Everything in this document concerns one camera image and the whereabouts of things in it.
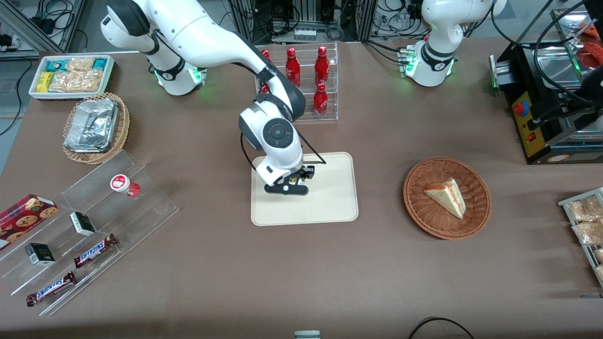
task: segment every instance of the wicker basket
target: wicker basket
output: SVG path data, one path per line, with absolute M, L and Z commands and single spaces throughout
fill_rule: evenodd
M 115 156 L 119 151 L 122 150 L 125 144 L 125 140 L 128 138 L 128 128 L 130 128 L 130 113 L 128 113 L 128 107 L 125 106 L 124 102 L 115 94 L 112 93 L 103 93 L 99 95 L 94 95 L 90 98 L 84 99 L 85 101 L 90 100 L 101 100 L 101 99 L 111 99 L 115 100 L 119 104 L 119 112 L 117 116 L 117 125 L 115 126 L 115 131 L 113 132 L 113 145 L 109 148 L 109 151 L 106 153 L 75 153 L 67 150 L 67 148 L 63 147 L 63 151 L 65 154 L 77 162 L 84 162 L 89 165 L 98 165 L 103 163 L 113 156 Z M 73 120 L 75 113 L 75 106 L 71 110 L 71 114 L 69 114 L 69 118 L 67 119 L 67 123 L 63 128 L 63 137 L 67 137 L 67 132 L 71 126 L 71 120 Z
M 467 210 L 459 219 L 423 192 L 425 187 L 454 178 Z M 425 231 L 442 239 L 465 239 L 478 233 L 488 222 L 490 192 L 482 178 L 467 164 L 449 157 L 433 157 L 416 164 L 403 187 L 406 209 Z

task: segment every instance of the robotic arm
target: robotic arm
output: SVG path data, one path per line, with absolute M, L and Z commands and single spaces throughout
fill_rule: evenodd
M 256 171 L 266 191 L 307 194 L 304 179 L 314 175 L 303 166 L 302 145 L 293 122 L 303 115 L 306 99 L 248 41 L 218 26 L 196 0 L 115 0 L 101 22 L 105 38 L 120 48 L 147 55 L 162 86 L 170 94 L 183 95 L 198 86 L 192 68 L 234 63 L 254 73 L 270 88 L 258 94 L 239 116 L 239 129 L 266 158 Z
M 427 41 L 408 46 L 405 75 L 419 85 L 434 87 L 450 74 L 452 59 L 463 41 L 459 24 L 475 22 L 487 15 L 494 5 L 494 16 L 505 8 L 507 0 L 424 0 L 421 14 L 431 25 Z

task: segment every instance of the red emergency stop button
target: red emergency stop button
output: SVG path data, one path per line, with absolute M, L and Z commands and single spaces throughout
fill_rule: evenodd
M 515 106 L 513 106 L 513 113 L 520 115 L 521 113 L 523 113 L 523 111 L 525 110 L 525 106 L 523 105 L 523 103 L 517 103 L 515 104 Z

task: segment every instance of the coca-cola bottle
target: coca-cola bottle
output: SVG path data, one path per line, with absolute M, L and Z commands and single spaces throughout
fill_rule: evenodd
M 327 83 L 329 79 L 329 59 L 327 59 L 327 48 L 325 46 L 318 47 L 318 58 L 314 64 L 314 82 L 318 86 L 319 82 Z
M 263 56 L 265 56 L 265 57 L 266 57 L 266 59 L 268 59 L 268 61 L 269 61 L 270 63 L 272 63 L 272 60 L 270 59 L 270 52 L 269 52 L 267 49 L 263 49 L 263 50 L 262 50 L 262 55 L 263 55 Z M 261 90 L 261 92 L 262 92 L 262 93 L 268 93 L 268 91 L 270 91 L 270 90 L 268 89 L 268 86 L 266 86 L 266 84 L 262 84 L 262 87 L 261 87 L 261 89 L 260 89 L 260 90 Z
M 324 82 L 319 82 L 314 93 L 314 116 L 317 119 L 323 119 L 327 116 L 327 92 L 324 91 Z
M 295 48 L 293 47 L 287 48 L 287 64 L 285 65 L 285 70 L 287 71 L 287 79 L 299 87 L 302 82 L 302 75 L 300 74 L 300 62 L 295 56 Z

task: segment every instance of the cookie box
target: cookie box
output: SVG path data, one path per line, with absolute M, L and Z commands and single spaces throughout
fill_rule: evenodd
M 0 213 L 0 250 L 58 211 L 48 199 L 30 194 Z

